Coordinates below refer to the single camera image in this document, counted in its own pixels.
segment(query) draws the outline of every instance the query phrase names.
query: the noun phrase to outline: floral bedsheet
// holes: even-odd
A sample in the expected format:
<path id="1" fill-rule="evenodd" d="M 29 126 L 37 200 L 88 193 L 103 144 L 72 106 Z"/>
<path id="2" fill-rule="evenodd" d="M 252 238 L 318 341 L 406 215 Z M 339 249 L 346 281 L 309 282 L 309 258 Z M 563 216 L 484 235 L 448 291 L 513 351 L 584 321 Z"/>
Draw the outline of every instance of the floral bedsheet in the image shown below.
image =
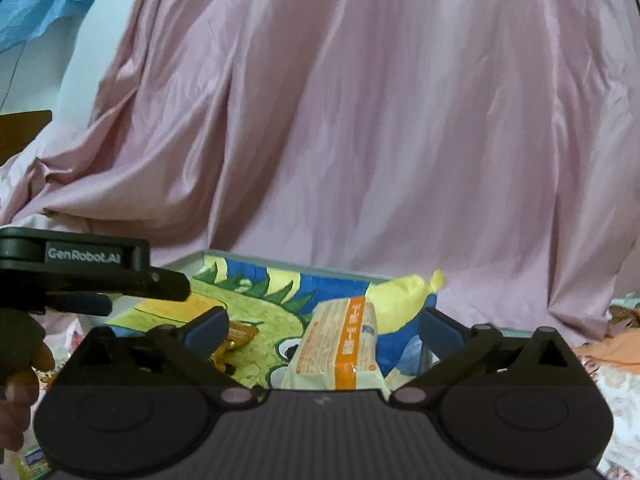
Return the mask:
<path id="1" fill-rule="evenodd" d="M 598 470 L 607 480 L 640 480 L 640 375 L 580 359 L 614 416 L 613 437 Z"/>

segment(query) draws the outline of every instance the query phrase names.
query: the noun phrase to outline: ribbed black surface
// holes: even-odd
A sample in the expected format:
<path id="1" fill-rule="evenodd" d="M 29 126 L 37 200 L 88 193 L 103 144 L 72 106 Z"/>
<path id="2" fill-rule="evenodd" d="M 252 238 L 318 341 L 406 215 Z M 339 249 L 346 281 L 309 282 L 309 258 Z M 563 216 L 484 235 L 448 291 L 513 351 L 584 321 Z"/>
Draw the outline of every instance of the ribbed black surface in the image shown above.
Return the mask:
<path id="1" fill-rule="evenodd" d="M 51 480 L 71 480 L 55 473 Z M 374 392 L 273 392 L 260 408 L 224 415 L 209 439 L 154 480 L 507 480 L 449 449 L 427 416 Z M 597 480 L 595 472 L 564 480 Z"/>

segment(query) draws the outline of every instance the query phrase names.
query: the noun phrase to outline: human hand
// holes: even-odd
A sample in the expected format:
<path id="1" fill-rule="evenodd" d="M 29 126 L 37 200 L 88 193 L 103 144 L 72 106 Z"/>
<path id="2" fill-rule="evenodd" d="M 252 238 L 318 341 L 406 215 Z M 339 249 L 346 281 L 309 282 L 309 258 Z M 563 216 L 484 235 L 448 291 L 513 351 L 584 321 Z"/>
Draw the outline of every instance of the human hand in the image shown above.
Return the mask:
<path id="1" fill-rule="evenodd" d="M 51 350 L 42 343 L 31 366 L 48 372 L 55 365 Z M 0 400 L 0 449 L 18 451 L 24 445 L 24 432 L 31 423 L 31 406 L 37 402 L 40 394 L 36 373 L 32 368 L 27 368 L 12 375 L 4 393 L 6 399 Z"/>

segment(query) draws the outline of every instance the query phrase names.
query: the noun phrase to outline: white logo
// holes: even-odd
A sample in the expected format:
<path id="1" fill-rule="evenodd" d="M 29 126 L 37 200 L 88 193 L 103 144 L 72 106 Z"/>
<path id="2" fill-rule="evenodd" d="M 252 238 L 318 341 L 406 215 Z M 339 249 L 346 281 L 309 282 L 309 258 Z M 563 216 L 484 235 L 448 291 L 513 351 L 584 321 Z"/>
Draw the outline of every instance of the white logo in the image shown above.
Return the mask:
<path id="1" fill-rule="evenodd" d="M 47 255 L 52 260 L 66 260 L 72 262 L 86 262 L 92 264 L 120 264 L 119 254 L 90 253 L 76 249 L 71 251 L 59 251 L 55 247 L 49 248 Z"/>
<path id="2" fill-rule="evenodd" d="M 316 404 L 320 404 L 320 406 L 324 406 L 326 403 L 331 402 L 331 399 L 327 396 L 323 396 L 323 397 L 316 397 L 314 399 L 314 402 Z"/>

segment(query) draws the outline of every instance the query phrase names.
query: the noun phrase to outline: wooden headboard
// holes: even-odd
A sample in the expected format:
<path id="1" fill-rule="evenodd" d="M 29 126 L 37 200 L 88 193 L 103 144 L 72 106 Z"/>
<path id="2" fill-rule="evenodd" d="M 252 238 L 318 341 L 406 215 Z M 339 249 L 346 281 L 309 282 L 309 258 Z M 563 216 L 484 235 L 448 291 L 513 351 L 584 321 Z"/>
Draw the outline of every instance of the wooden headboard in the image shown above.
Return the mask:
<path id="1" fill-rule="evenodd" d="M 20 153 L 52 117 L 51 110 L 0 115 L 0 165 Z"/>

